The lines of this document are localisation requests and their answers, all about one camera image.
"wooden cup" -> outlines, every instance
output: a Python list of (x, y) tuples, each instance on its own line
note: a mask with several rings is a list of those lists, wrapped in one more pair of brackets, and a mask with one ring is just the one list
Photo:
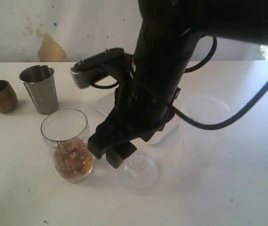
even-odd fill
[(13, 110), (17, 104), (17, 96), (10, 83), (0, 80), (0, 113)]

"white table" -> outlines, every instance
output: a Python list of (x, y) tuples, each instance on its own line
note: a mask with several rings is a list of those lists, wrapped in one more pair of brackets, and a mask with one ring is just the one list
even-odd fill
[[(54, 169), (40, 135), (38, 114), (19, 73), (34, 63), (0, 64), (18, 107), (0, 114), (0, 226), (181, 225), (268, 226), (268, 93), (240, 121), (223, 130), (211, 161), (197, 173), (183, 170), (181, 134), (175, 129), (157, 145), (134, 143), (153, 157), (159, 178), (148, 195), (124, 188), (102, 159), (79, 184), (65, 182)], [(87, 114), (91, 133), (104, 117), (95, 102), (110, 90), (74, 85), (72, 63), (50, 63), (60, 108)], [(182, 94), (221, 98), (235, 113), (268, 79), (268, 61), (210, 62), (181, 81)]]

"glass jar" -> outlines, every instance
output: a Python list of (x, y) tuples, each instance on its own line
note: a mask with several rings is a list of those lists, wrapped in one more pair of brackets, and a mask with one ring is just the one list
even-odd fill
[(42, 122), (41, 134), (61, 177), (77, 183), (91, 173), (93, 157), (87, 149), (89, 124), (84, 113), (75, 109), (54, 112)]

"metal cup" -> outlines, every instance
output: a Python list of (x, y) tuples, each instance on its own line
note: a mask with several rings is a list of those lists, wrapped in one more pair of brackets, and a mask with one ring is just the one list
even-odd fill
[(35, 65), (24, 69), (19, 78), (40, 114), (51, 114), (58, 107), (54, 69), (48, 65)]

